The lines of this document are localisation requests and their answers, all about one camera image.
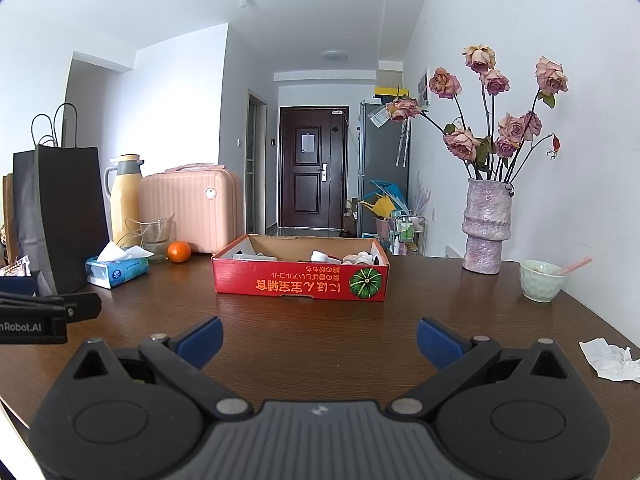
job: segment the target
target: metal screw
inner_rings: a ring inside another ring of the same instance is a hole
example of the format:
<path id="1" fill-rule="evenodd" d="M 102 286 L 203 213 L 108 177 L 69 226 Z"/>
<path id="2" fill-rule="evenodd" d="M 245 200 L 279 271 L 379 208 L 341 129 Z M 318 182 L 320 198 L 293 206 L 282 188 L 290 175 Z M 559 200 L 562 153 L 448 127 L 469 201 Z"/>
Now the metal screw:
<path id="1" fill-rule="evenodd" d="M 422 410 L 422 403 L 411 397 L 401 397 L 391 403 L 391 409 L 399 415 L 415 415 Z"/>
<path id="2" fill-rule="evenodd" d="M 228 397 L 216 403 L 216 409 L 223 415 L 240 415 L 240 413 L 244 413 L 248 407 L 249 404 L 246 400 L 238 399 L 237 397 Z"/>

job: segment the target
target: crumpled tissue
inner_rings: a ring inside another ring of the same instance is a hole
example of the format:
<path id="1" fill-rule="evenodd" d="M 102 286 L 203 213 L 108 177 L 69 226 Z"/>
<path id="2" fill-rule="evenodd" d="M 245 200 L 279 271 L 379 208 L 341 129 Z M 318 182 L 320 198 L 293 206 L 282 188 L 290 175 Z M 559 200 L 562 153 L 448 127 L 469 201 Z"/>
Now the crumpled tissue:
<path id="1" fill-rule="evenodd" d="M 110 241 L 102 252 L 98 255 L 97 262 L 121 262 L 123 260 L 133 260 L 134 258 L 148 258 L 153 256 L 139 245 L 134 245 L 125 250 L 119 248 L 113 241 Z"/>
<path id="2" fill-rule="evenodd" d="M 608 344 L 603 338 L 597 338 L 580 343 L 580 348 L 598 377 L 609 381 L 640 383 L 640 359 L 633 361 L 629 347 L 622 349 Z"/>

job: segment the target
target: pink spoon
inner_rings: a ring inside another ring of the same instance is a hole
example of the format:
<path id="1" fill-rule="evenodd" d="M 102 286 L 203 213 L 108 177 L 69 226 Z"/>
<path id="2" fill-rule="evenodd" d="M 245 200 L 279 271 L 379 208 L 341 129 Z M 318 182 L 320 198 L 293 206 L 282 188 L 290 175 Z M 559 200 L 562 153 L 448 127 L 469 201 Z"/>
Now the pink spoon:
<path id="1" fill-rule="evenodd" d="M 593 261 L 593 258 L 587 256 L 586 258 L 581 259 L 579 262 L 575 262 L 568 267 L 565 267 L 560 272 L 556 274 L 556 276 L 566 276 L 569 272 L 574 272 L 575 269 L 580 269 L 580 267 L 585 266 L 586 264 L 590 264 Z"/>

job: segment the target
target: thermos lid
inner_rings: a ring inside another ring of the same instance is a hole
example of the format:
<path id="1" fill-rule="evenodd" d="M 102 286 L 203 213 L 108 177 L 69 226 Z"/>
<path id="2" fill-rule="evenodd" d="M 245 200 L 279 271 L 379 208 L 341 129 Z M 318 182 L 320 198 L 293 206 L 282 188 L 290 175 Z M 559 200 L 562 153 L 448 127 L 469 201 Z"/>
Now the thermos lid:
<path id="1" fill-rule="evenodd" d="M 125 160 L 140 160 L 140 156 L 128 153 L 127 155 L 119 155 L 116 158 L 112 158 L 110 162 L 124 162 Z"/>

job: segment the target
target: pink suitcase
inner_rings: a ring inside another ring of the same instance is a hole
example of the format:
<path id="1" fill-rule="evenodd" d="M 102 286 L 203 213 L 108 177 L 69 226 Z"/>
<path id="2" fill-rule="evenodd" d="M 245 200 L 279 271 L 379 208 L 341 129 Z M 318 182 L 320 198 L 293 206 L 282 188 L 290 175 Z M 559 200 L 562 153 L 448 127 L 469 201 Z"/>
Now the pink suitcase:
<path id="1" fill-rule="evenodd" d="M 244 234 L 242 179 L 215 164 L 187 164 L 143 178 L 141 220 L 172 213 L 177 240 L 197 253 L 217 253 Z"/>

